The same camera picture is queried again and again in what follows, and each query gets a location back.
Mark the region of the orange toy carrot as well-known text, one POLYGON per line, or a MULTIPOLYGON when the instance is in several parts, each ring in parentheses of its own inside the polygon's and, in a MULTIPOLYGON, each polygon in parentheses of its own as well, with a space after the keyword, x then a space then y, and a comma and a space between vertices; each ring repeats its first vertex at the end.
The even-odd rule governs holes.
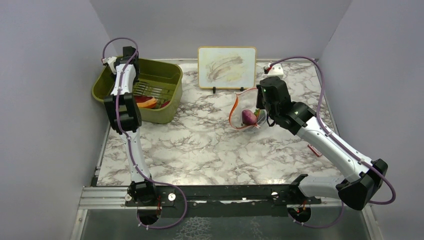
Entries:
POLYGON ((150 98, 142 101, 137 100, 136 105, 138 108, 154 109, 157 105, 157 100, 155 98, 150 98))

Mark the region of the pink purple toy onion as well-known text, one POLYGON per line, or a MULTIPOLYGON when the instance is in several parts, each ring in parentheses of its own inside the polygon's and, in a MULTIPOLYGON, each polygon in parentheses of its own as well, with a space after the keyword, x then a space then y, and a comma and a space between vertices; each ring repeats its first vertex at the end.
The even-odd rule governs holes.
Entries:
POLYGON ((246 126, 255 126, 257 122, 257 117, 254 112, 249 109, 244 109, 241 112, 242 123, 246 126))

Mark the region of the clear zip bag orange zipper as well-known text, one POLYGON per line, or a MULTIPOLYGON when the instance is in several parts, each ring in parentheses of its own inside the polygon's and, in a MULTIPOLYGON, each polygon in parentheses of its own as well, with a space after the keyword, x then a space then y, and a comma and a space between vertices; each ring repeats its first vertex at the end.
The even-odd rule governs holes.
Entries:
POLYGON ((234 103, 229 112, 229 125, 243 133, 259 131, 266 123, 266 112, 256 106, 257 88, 249 88, 234 95, 234 103))

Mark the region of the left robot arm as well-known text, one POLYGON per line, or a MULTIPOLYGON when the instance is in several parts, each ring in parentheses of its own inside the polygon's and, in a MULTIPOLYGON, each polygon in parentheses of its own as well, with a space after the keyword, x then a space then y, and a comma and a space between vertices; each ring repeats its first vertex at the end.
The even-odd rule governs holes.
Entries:
POLYGON ((123 141, 130 171, 130 185, 125 200, 149 206, 157 200, 156 186, 147 167, 141 146, 141 112, 132 93, 140 73, 138 51, 132 46, 122 49, 123 56, 103 60, 115 76, 114 87, 103 99, 109 123, 123 141))

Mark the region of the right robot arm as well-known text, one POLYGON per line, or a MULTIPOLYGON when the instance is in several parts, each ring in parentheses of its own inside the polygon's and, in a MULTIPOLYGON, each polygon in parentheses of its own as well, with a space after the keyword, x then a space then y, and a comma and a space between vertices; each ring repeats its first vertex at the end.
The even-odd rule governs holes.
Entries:
POLYGON ((256 106, 266 110, 271 126, 288 130, 315 147, 341 172, 342 177, 304 174, 291 183, 289 199, 300 204, 307 198, 339 199, 354 210, 362 210, 381 188, 388 164, 359 153, 332 132, 316 112, 303 102, 291 100, 287 84, 277 76, 257 84, 256 106))

